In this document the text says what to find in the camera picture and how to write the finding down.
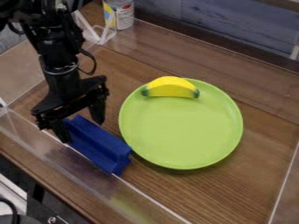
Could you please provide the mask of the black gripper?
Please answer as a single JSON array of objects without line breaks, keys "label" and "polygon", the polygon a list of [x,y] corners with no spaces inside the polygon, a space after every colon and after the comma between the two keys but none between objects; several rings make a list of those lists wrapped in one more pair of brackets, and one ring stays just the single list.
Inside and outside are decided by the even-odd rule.
[{"label": "black gripper", "polygon": [[101,125],[105,121],[108,97],[107,76],[80,78],[75,67],[64,71],[44,68],[43,74],[49,87],[48,94],[32,108],[39,128],[52,129],[64,144],[72,141],[63,119],[88,108],[92,120]]}]

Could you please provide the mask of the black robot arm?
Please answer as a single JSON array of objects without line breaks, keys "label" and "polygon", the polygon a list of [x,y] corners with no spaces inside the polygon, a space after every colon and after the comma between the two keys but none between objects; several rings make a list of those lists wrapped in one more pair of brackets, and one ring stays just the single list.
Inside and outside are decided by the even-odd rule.
[{"label": "black robot arm", "polygon": [[92,54],[83,49],[83,30],[71,15],[79,8],[80,3],[68,0],[0,0],[0,31],[8,28],[27,37],[48,84],[48,93],[32,108],[36,124],[65,144],[72,138],[64,119],[88,109],[93,121],[103,123],[108,98],[107,77],[80,69],[77,56]]}]

